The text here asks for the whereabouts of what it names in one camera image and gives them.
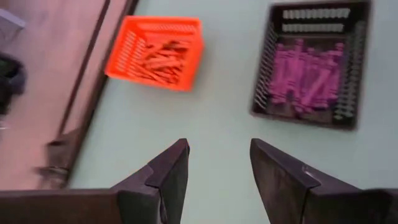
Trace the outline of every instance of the orange plastic basket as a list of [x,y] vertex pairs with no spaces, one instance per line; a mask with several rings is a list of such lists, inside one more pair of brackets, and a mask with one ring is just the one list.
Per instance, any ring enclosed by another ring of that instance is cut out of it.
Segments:
[[[180,70],[178,73],[170,72],[172,79],[169,75],[158,76],[159,72],[149,70],[142,64],[149,51],[149,44],[169,40],[183,42],[187,46],[183,59],[180,59]],[[203,47],[199,19],[127,16],[115,40],[105,74],[111,78],[145,85],[189,91],[193,86]]]

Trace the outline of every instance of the table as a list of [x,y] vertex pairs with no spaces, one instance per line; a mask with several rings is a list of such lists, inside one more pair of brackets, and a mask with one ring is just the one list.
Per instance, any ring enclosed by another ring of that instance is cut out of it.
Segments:
[[361,188],[397,187],[398,45],[395,0],[374,2],[357,131],[254,118],[249,114],[270,1],[141,1],[136,14],[192,16],[205,51],[191,93],[108,82],[71,187],[110,187],[178,138],[191,145],[182,223],[267,223],[249,160],[261,138]]

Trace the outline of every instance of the orange object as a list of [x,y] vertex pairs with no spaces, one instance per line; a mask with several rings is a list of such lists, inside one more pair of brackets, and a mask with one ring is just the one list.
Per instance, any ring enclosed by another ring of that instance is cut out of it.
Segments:
[[189,91],[203,48],[199,19],[127,16],[105,74],[145,85]]

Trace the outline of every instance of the floor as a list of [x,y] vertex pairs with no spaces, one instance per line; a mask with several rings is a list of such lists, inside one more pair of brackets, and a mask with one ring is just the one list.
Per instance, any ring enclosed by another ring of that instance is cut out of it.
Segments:
[[[125,0],[112,1],[67,129],[76,128],[94,77]],[[0,135],[0,190],[34,189],[33,167],[45,164],[44,144],[60,125],[81,61],[104,1],[0,0],[0,7],[26,21],[19,35],[1,49],[26,67],[26,93],[12,102],[9,129]]]

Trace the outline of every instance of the black plastic basket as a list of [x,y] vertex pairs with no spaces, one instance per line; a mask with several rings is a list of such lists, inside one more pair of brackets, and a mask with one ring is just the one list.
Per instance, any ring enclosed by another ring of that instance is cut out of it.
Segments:
[[[360,86],[369,24],[370,1],[330,1],[275,4],[269,11],[264,46],[259,63],[251,112],[289,121],[303,121],[343,129],[353,129],[358,117]],[[344,43],[337,99],[327,109],[312,114],[297,113],[290,103],[271,101],[277,44],[301,39],[304,47],[328,50]]]

